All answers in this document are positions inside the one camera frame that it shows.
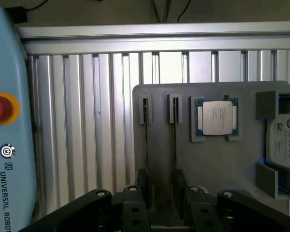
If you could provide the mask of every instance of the aluminum profile panel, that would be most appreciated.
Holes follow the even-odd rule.
[[[53,38],[44,29],[40,30],[44,36],[42,32],[35,36],[38,29],[32,34],[27,30],[24,45],[30,55],[40,187],[37,217],[91,189],[115,192],[133,183],[131,93],[137,84],[290,83],[290,37],[258,35],[251,28],[234,32],[235,37],[216,28],[215,39],[205,28],[203,32],[190,28],[186,37],[181,28],[177,32],[181,36],[174,38],[171,26],[167,25],[169,32],[161,26],[143,38],[132,32],[105,37],[110,28],[102,27],[100,35],[83,34],[82,40],[73,30]]]

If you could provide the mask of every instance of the bolt hole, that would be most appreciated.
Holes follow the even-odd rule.
[[[208,210],[207,209],[201,209],[201,212],[204,213],[204,214],[207,214]]]
[[[132,208],[132,212],[134,212],[134,213],[139,212],[139,209],[138,208]]]
[[[136,186],[131,186],[131,187],[129,188],[129,190],[130,190],[130,191],[136,191],[136,190],[137,190],[137,187],[136,187]]]
[[[204,222],[206,226],[213,226],[213,222],[212,221],[205,221]]]
[[[140,220],[133,220],[133,221],[132,221],[132,224],[133,224],[134,226],[140,225]]]
[[[105,192],[104,191],[100,191],[100,192],[97,192],[97,196],[104,196],[105,195]]]

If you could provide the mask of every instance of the gray fixture plate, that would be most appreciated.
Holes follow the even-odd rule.
[[[257,120],[256,92],[289,90],[287,82],[233,82],[138,85],[133,90],[136,170],[145,168],[145,128],[140,124],[139,96],[151,96],[152,123],[147,130],[147,173],[153,187],[155,209],[169,205],[170,178],[174,168],[173,124],[169,118],[168,95],[181,96],[182,123],[177,125],[177,168],[190,185],[205,187],[216,195],[222,189],[245,191],[262,203],[288,213],[288,201],[275,201],[255,186],[256,162],[265,152],[265,123]],[[207,101],[241,96],[239,117],[242,138],[226,141],[224,136],[206,136],[205,142],[191,139],[191,97]]]

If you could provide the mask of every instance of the wall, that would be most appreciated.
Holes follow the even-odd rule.
[[[0,0],[3,7],[34,7],[43,0]],[[168,22],[174,23],[188,0],[173,0]],[[162,18],[165,0],[155,0]],[[156,22],[150,0],[49,0],[29,12],[20,26],[140,24]],[[290,20],[290,0],[192,0],[181,22]]]

